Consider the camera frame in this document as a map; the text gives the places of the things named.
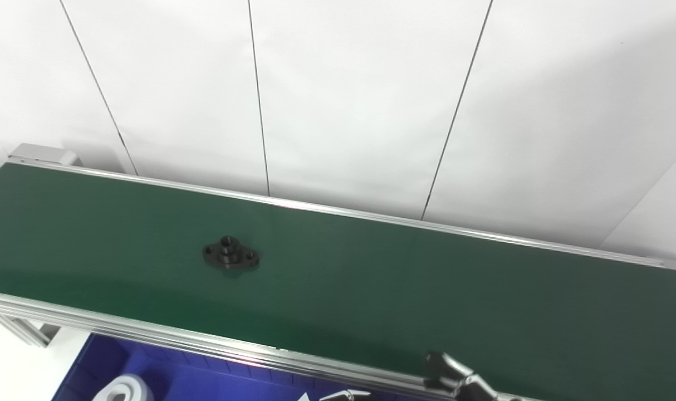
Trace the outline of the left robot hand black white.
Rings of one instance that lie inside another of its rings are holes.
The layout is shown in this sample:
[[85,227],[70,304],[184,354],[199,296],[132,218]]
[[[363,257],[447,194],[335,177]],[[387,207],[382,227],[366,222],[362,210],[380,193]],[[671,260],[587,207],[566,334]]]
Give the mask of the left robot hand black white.
[[337,393],[328,394],[319,401],[368,401],[375,400],[372,393],[362,390],[341,390]]

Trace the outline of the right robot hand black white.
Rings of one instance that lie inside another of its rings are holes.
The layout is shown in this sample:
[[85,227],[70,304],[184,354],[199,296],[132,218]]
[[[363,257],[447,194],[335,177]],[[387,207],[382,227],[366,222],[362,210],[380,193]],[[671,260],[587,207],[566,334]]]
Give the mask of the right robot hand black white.
[[516,396],[499,393],[474,370],[443,352],[427,352],[425,365],[433,376],[425,378],[429,390],[445,393],[455,400],[521,400]]

